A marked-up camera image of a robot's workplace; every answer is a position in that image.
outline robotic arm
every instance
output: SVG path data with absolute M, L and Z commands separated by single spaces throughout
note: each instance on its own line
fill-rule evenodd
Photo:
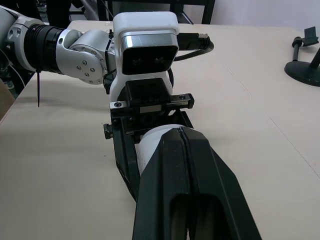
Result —
M 133 240 L 261 239 L 237 178 L 182 111 L 193 96 L 173 95 L 171 65 L 212 51 L 207 34 L 180 33 L 171 12 L 118 14 L 114 33 L 47 26 L 1 6 L 0 18 L 0 69 L 64 74 L 110 95 L 104 135 L 136 201 Z

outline beige tabletop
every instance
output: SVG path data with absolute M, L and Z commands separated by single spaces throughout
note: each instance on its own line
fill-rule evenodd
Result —
M 70 28 L 107 31 L 110 22 Z M 175 62 L 174 94 L 192 93 L 196 130 L 237 176 L 263 240 L 320 236 L 320 88 L 288 77 L 290 28 L 181 25 L 212 53 Z M 310 61 L 317 47 L 300 51 Z M 35 78 L 0 123 L 1 240 L 129 240 L 135 202 L 105 140 L 102 85 Z

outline black zip tie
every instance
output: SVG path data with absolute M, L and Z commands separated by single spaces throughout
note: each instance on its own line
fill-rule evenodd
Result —
M 36 70 L 36 84 L 37 84 L 37 98 L 38 98 L 38 108 L 40 107 L 40 73 L 41 70 Z

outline phone holder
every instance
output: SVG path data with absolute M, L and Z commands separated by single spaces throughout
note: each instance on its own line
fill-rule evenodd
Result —
M 320 49 L 315 54 L 311 63 L 305 61 L 298 61 L 299 48 L 307 47 L 319 43 L 316 36 L 316 27 L 310 27 L 304 30 L 305 38 L 297 36 L 292 43 L 293 59 L 288 62 L 284 71 L 291 78 L 316 87 L 320 87 Z

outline camera lens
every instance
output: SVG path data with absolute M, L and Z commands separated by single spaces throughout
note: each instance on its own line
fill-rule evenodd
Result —
M 141 63 L 142 63 L 141 58 L 133 59 L 133 60 L 132 60 L 132 65 L 133 65 L 133 66 L 138 66 L 138 65 L 140 65 Z
M 163 64 L 165 62 L 165 58 L 163 56 L 161 57 L 157 57 L 155 60 L 154 60 L 154 63 L 155 64 Z

